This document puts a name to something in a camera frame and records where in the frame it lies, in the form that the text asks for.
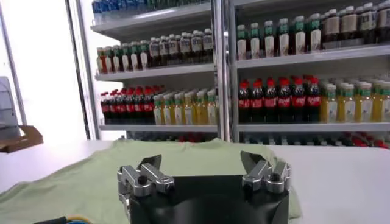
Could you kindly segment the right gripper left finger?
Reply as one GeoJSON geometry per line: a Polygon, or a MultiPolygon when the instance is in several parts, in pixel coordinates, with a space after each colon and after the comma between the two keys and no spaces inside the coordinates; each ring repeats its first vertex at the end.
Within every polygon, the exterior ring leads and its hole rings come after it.
{"type": "Polygon", "coordinates": [[[162,155],[159,154],[143,158],[136,168],[121,166],[117,173],[118,192],[121,195],[147,197],[153,189],[166,195],[175,191],[174,178],[160,171],[161,161],[162,155]]]}

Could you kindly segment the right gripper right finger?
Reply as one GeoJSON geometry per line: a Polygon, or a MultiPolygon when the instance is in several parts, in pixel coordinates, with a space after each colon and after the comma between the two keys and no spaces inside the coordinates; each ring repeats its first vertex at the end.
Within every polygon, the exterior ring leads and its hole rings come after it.
{"type": "Polygon", "coordinates": [[[268,191],[273,194],[281,194],[289,191],[291,187],[291,166],[278,161],[271,165],[261,155],[240,152],[241,162],[247,172],[242,177],[242,187],[246,193],[268,191]]]}

